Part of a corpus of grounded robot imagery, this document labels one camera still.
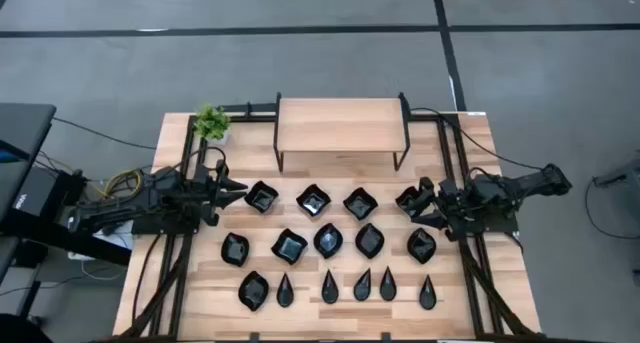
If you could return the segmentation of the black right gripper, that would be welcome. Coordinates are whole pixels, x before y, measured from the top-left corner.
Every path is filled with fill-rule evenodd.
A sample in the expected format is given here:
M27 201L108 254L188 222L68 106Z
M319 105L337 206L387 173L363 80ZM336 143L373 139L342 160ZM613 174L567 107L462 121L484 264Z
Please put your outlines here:
M451 179L442 180L439 187L440 190L436 198L437 209L413 218L412 222L445 230L445 235L450 241L465 238L468 216L461 201L461 190ZM435 199L434 183L427 176L421 177L418 191L420 195L416 203L420 209L426 209Z

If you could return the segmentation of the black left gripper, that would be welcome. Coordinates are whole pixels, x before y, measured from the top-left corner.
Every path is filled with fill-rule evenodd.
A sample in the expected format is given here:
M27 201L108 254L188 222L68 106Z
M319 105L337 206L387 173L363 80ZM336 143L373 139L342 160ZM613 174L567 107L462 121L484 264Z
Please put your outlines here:
M200 202L200 218L207 226L215 227L219 223L219 215L215 212L215 205L212 200L217 194L217 183L209 174L210 169L203 164L197 164L192 178L193 193ZM226 175L219 177L219 187L226 191L246 190L246 184L232 180ZM233 202L246 196L246 192L220 192L219 207L225 209Z

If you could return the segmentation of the black square mini plate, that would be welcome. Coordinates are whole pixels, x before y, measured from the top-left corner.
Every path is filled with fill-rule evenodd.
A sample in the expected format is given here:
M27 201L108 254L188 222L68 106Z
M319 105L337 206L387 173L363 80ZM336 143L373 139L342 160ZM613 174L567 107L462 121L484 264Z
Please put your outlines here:
M357 220L361 221L378 207L378 202L364 188L359 187L343 200L343 205Z
M271 208L278 196L279 193L275 188L260 180L253 185L244 200L260 214L264 214Z
M296 202L310 217L315 217L331 203L331 198L317 184L311 184L296 198Z
M395 202L404 213L411 218L415 218L426 209L426 205L418 201L420 196L420 192L415 187L410 186L395 199Z
M276 257L284 260L289 265L295 265L302 257L307 246L308 242L304 237L290 229L284 229L272 245L271 251Z

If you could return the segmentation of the black leaf-shaped mini plate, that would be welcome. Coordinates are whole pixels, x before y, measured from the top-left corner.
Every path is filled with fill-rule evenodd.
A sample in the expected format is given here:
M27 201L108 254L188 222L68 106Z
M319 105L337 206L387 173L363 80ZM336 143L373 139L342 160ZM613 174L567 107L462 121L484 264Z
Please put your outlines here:
M426 264L435 254L437 243L424 229L418 228L407 240L408 253L420 264Z
M263 305L268 294L269 283L257 271L251 271L238 289L240 302L252 312L257 311Z
M364 225L355 238L356 248L368 259L373 259L380 253L384 242L383 233L372 223Z
M332 223L322 226L314 236L314 247L324 259L334 256L342 244L343 235Z
M230 265L242 267L249 256L249 250L250 243L246 237L230 232L221 246L221 258Z

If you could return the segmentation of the black teardrop mini plate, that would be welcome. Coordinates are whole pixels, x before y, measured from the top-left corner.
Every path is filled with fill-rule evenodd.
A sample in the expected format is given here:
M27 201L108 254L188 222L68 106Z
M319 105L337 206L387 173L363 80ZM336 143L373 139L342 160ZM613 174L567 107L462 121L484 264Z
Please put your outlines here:
M397 294L395 278L389 266L386 267L379 285L379 294L385 301L393 301Z
M367 269L356 281L353 287L353 295L357 301L365 301L371 293L371 269Z
M433 282L429 275L426 276L419 291L419 304L425 310L432 310L437 303L437 296Z
M278 286L276 299L278 304L283 308L289 307L294 302L295 291L286 273L283 274Z
M321 298L327 304L334 304L339 298L339 288L330 270L326 272L321 286Z

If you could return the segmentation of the green plant in white pot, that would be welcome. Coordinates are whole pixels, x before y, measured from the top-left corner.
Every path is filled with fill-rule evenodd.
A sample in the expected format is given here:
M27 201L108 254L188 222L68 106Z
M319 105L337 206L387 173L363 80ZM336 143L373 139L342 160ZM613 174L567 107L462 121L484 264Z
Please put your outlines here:
M205 104L196 114L195 132L210 145L225 146L230 137L231 117L222 107Z

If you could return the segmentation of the white power strip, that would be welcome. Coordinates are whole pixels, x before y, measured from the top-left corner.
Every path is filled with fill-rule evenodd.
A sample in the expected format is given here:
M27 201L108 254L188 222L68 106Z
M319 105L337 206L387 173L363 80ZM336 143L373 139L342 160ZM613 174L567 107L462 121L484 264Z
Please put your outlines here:
M119 224L112 233L106 233L104 229L101 229L98 232L93 233L92 236L131 250L132 247L134 246L133 236L132 236L132 227L133 227L133 221L129 220ZM68 252L67 257L70 260L75 260L75 261L93 261L94 260L93 257L78 254L75 252Z

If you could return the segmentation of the wooden shelf riser black legs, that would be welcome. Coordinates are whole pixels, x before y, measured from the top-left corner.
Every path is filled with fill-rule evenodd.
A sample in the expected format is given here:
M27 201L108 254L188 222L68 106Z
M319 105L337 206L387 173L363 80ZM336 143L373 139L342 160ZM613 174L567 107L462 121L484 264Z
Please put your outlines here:
M307 152L390 153L399 170L411 147L409 103L396 97L301 98L276 96L273 150L279 171L284 155Z

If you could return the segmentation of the black computer box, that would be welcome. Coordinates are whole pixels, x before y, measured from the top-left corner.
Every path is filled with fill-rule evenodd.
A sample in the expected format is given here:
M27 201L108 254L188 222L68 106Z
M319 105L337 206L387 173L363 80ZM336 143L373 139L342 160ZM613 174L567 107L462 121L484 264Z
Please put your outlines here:
M80 200L87 182L81 170L69 174L33 167L12 208L44 219L56 218L64 207Z

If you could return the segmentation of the grey equipment stand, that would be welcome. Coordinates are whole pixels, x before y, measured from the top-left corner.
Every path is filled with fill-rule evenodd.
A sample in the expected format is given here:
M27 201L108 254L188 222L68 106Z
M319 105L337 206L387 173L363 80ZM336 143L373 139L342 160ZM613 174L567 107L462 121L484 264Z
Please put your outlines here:
M597 187L605 187L615 182L625 181L632 187L640 189L640 157L614 168L609 173L596 176L593 181Z

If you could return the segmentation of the black desk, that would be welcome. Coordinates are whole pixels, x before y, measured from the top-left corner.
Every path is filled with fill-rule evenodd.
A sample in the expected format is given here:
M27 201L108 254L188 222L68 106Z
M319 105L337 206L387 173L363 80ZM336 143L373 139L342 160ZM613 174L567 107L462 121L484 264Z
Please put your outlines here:
M12 208L29 171L37 167L39 153L51 129L56 107L50 104L0 103L0 237L7 238L9 253L0 258L4 280L22 244L26 244L35 270L50 247L125 266L131 250L93 237L73 233L56 218L44 219Z

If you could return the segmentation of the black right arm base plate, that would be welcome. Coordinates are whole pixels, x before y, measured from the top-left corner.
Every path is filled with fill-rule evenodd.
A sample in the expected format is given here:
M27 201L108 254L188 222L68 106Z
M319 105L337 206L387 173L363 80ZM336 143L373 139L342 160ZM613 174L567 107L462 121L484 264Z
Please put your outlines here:
M460 207L447 214L452 232L480 234L483 232L512 233L518 230L513 205L488 204Z

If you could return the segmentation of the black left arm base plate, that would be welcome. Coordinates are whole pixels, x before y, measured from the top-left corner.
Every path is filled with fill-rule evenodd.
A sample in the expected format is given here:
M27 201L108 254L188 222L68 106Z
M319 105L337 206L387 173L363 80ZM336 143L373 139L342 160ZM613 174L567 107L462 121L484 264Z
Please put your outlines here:
M133 221L134 235L179 235L194 233L199 229L200 220L180 215L145 216Z

